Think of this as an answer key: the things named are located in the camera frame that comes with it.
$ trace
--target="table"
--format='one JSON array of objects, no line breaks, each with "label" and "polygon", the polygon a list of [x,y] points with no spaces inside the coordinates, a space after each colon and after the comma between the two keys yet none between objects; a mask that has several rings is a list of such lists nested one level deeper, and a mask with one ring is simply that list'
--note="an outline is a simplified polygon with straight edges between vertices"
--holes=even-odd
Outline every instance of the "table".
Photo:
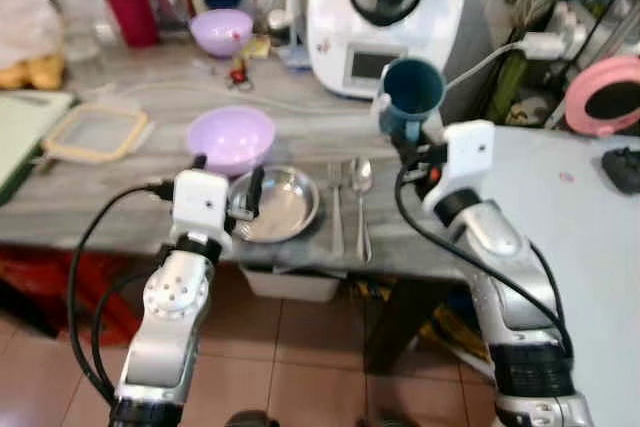
[{"label": "table", "polygon": [[[197,115],[217,106],[249,103],[276,122],[278,141],[269,162],[294,164],[307,172],[317,181],[323,207],[318,221],[295,240],[275,246],[238,242],[230,260],[423,279],[399,283],[370,341],[367,356],[373,360],[393,360],[405,347],[404,337],[412,335],[411,322],[400,326],[403,335],[383,335],[389,326],[385,318],[393,309],[403,317],[413,312],[413,323],[424,320],[451,282],[463,281],[458,261],[419,239],[396,212],[391,186],[397,160],[377,134],[368,103],[336,97],[312,75],[289,73],[274,60],[250,64],[252,94],[229,92],[224,87],[228,64],[212,61],[188,44],[115,55],[108,65],[117,85],[114,92],[136,99],[155,122],[154,132],[138,152],[107,166],[59,163],[48,173],[33,175],[0,208],[1,243],[73,247],[114,193],[172,176],[189,165],[186,128]],[[574,339],[575,383],[589,399],[596,424],[603,426],[633,425],[640,392],[640,197],[617,193],[598,167],[602,153],[625,145],[640,148],[640,140],[590,140],[500,128],[495,168],[483,192],[498,201],[551,263]],[[343,196],[344,258],[331,256],[326,222],[326,163],[355,155],[373,159],[375,175],[367,195],[374,261],[366,266],[355,256],[356,202],[350,192]],[[416,199],[412,205],[419,212]],[[435,220],[424,224],[440,229]],[[166,239],[169,226],[167,205],[127,199],[96,230],[90,247],[151,254]],[[420,304],[421,311],[407,310],[412,305],[407,299],[423,298],[426,291],[433,295]]]}]

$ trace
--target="stainless steel plate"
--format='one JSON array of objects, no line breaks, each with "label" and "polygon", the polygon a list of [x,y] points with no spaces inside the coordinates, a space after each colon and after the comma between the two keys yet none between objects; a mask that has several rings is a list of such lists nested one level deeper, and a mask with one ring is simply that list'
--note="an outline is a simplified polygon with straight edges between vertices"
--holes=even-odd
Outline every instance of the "stainless steel plate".
[{"label": "stainless steel plate", "polygon": [[[251,222],[238,221],[234,234],[258,243],[281,242],[302,232],[318,212],[320,196],[315,183],[305,173],[287,166],[264,168],[260,215]],[[231,186],[230,200],[246,193],[251,174]]]}]

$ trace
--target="cutting board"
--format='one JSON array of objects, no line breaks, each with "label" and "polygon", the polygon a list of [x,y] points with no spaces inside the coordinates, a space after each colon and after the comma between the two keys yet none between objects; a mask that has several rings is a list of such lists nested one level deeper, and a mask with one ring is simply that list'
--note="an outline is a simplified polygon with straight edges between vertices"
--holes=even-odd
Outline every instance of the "cutting board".
[{"label": "cutting board", "polygon": [[31,170],[40,139],[73,102],[65,92],[11,91],[0,94],[0,205]]}]

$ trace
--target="purple bowl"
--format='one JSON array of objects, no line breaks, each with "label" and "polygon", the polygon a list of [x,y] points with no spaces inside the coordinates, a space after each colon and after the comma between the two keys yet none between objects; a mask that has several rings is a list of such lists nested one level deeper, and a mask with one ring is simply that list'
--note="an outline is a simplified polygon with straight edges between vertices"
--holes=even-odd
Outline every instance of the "purple bowl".
[{"label": "purple bowl", "polygon": [[194,120],[187,146],[194,155],[207,155],[207,170],[235,177],[264,161],[275,133],[273,121],[261,110],[230,105]]},{"label": "purple bowl", "polygon": [[239,52],[249,42],[252,28],[251,17],[234,9],[203,12],[189,24],[196,43],[216,57],[232,57]]}]

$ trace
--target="spoon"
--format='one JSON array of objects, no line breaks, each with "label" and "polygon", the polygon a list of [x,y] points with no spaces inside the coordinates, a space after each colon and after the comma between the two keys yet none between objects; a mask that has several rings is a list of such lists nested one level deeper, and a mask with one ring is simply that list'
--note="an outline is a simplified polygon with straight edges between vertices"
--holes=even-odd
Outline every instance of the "spoon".
[{"label": "spoon", "polygon": [[373,186],[371,162],[365,157],[356,157],[351,161],[350,172],[351,189],[358,197],[358,239],[356,251],[358,258],[366,264],[369,263],[373,257],[364,208],[364,194],[371,190]]}]

